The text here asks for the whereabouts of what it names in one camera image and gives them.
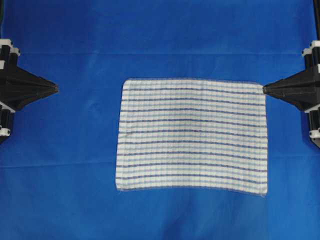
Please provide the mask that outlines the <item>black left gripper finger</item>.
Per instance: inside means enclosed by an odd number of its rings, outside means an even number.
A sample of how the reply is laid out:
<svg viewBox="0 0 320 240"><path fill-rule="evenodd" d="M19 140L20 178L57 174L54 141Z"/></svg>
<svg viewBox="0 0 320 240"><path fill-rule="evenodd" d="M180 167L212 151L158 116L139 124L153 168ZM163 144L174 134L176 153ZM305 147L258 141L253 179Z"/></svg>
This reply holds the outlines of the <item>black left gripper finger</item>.
<svg viewBox="0 0 320 240"><path fill-rule="evenodd" d="M14 47L10 39L0 39L0 77L19 84L26 84L37 87L46 87L58 90L58 86L45 78L36 76L20 67L18 59L21 55L19 48Z"/></svg>
<svg viewBox="0 0 320 240"><path fill-rule="evenodd" d="M17 95L10 96L7 101L0 101L0 143L6 141L13 132L14 117L17 111L22 110L26 105L46 98L57 93L57 88L38 88L35 91L26 93L17 92Z"/></svg>

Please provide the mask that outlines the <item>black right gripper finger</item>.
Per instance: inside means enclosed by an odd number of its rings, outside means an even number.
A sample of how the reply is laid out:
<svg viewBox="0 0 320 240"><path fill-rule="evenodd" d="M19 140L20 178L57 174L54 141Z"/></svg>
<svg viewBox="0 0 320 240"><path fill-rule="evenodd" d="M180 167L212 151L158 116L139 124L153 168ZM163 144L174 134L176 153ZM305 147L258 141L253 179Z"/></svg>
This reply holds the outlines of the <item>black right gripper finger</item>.
<svg viewBox="0 0 320 240"><path fill-rule="evenodd" d="M264 90L264 94L287 102L307 115L310 141L320 147L320 91L288 94L280 90Z"/></svg>
<svg viewBox="0 0 320 240"><path fill-rule="evenodd" d="M305 70L287 78L267 84L263 87L264 93L276 93L291 88L316 87L320 82L320 41L313 40L309 47L301 52L304 59Z"/></svg>

